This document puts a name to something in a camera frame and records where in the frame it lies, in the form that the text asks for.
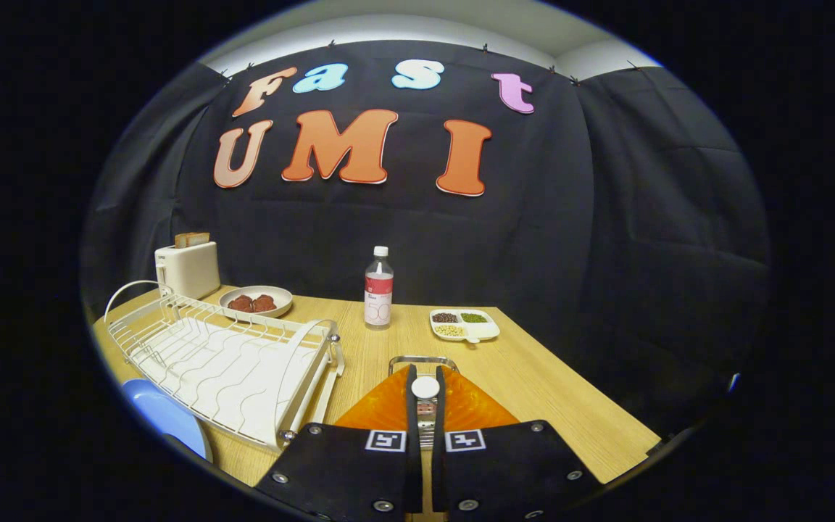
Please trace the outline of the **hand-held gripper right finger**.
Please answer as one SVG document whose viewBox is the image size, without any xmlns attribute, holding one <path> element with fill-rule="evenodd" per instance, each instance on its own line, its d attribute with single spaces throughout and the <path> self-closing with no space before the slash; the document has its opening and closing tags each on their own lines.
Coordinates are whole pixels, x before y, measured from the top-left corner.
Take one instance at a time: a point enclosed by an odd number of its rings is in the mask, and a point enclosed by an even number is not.
<svg viewBox="0 0 835 522">
<path fill-rule="evenodd" d="M 519 422 L 450 367 L 432 445 L 432 509 L 449 521 L 563 521 L 601 482 L 546 420 Z"/>
</svg>

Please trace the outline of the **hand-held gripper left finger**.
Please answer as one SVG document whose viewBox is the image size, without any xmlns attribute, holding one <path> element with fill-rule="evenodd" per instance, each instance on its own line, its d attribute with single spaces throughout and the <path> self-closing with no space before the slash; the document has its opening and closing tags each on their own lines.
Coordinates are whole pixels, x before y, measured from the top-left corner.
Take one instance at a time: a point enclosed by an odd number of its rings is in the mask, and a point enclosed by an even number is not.
<svg viewBox="0 0 835 522">
<path fill-rule="evenodd" d="M 308 423 L 255 489 L 331 521 L 405 521 L 422 510 L 420 436 L 401 367 L 332 424 Z"/>
</svg>

